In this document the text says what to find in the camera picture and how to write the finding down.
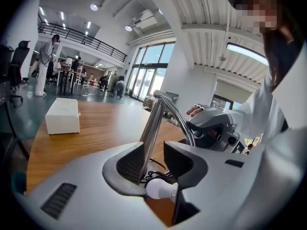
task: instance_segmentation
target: wooden tabletop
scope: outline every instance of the wooden tabletop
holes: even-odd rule
[[[79,134],[48,135],[41,124],[30,153],[27,192],[63,165],[80,156],[140,140],[149,112],[134,105],[78,101]],[[163,142],[184,136],[179,127],[162,120],[151,158],[164,163]],[[170,200],[148,199],[147,204],[170,226],[174,205]]]
[[[71,70],[66,70],[66,69],[59,69],[59,71],[66,71],[66,72],[71,72],[71,73],[77,73],[77,74],[80,74],[80,72],[77,72],[77,71],[71,71]]]

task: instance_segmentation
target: balcony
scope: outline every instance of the balcony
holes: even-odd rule
[[[86,45],[90,48],[96,49],[104,54],[107,54],[121,62],[124,62],[127,56],[123,52],[113,48],[112,46],[104,42],[101,42],[94,37],[85,35],[84,33],[78,32],[67,27],[64,29],[64,27],[60,25],[41,22],[38,27],[38,32],[48,35],[59,34],[61,38],[65,38],[80,43],[82,45]]]

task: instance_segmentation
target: hand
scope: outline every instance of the hand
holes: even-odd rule
[[[199,106],[194,106],[191,107],[189,110],[187,110],[187,114],[190,115],[191,117],[194,117],[196,114],[200,113],[203,111],[203,109]]]

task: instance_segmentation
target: gray floor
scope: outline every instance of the gray floor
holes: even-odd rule
[[[14,102],[17,107],[13,108],[13,105],[10,105],[10,113],[14,129],[29,153],[35,135],[45,118],[45,114],[57,97],[72,98],[89,102],[142,106],[141,102],[131,99],[130,97],[124,96],[123,99],[114,98],[110,92],[102,92],[93,87],[85,87],[83,89],[80,85],[76,86],[73,95],[65,96],[57,95],[59,87],[56,87],[55,84],[49,86],[46,85],[47,94],[44,97],[38,97],[34,95],[35,85],[36,78],[31,78],[28,85],[21,85],[16,94],[21,95],[24,98],[23,104],[21,104],[20,99],[15,99]],[[88,97],[82,96],[85,92],[89,94]],[[0,107],[0,132],[12,132],[3,105]],[[27,164],[27,160],[19,150],[18,146],[16,146],[11,157],[10,175],[12,176],[16,172],[26,173]]]

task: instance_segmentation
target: silver metal bar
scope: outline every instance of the silver metal bar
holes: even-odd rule
[[[162,104],[161,100],[158,99],[157,102],[154,104],[153,110],[149,116],[143,134],[141,136],[140,141],[144,142],[144,165],[141,170],[141,177],[146,174],[146,168],[150,156],[154,149],[154,143],[158,136],[159,127],[161,124],[161,120],[163,117],[164,112],[164,105]]]
[[[175,107],[175,105],[171,102],[171,99],[165,95],[163,92],[156,90],[154,92],[154,97],[159,98],[162,103],[167,107],[167,109],[172,113],[175,119],[178,121],[183,134],[187,140],[187,145],[191,145],[195,147],[195,139],[191,129],[187,126],[187,120],[183,116],[183,114]]]

